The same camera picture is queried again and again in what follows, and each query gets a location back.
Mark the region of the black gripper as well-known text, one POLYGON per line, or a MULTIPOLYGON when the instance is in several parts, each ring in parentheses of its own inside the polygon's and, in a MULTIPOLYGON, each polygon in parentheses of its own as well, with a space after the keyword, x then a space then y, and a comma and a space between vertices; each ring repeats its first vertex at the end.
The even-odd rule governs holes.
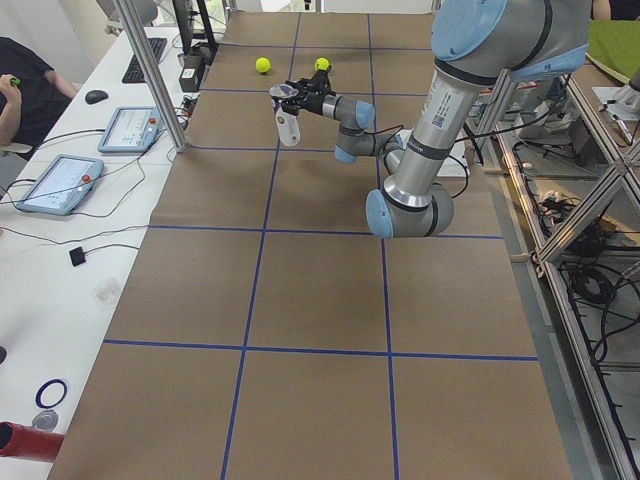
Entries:
POLYGON ((328 79, 301 78, 297 81, 286 80, 285 84, 299 91, 296 99, 284 99, 281 109, 286 113, 298 113, 300 109, 324 115, 324 107, 336 100, 336 92, 332 90, 328 79))

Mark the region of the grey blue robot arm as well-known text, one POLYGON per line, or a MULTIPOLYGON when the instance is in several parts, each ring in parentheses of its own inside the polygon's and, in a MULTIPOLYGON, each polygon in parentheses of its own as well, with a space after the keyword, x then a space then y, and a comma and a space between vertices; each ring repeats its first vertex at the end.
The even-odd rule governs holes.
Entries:
POLYGON ((589 1, 447 1, 431 35, 434 76, 407 140, 372 133, 374 107, 336 94, 325 71, 274 85, 269 94, 282 144, 300 140, 306 110, 338 121, 334 156, 352 163, 377 158, 389 175, 366 199, 369 230, 380 238, 428 237, 451 223, 451 194, 436 176, 480 91, 502 70, 517 82, 553 79, 577 70, 588 45, 589 1))

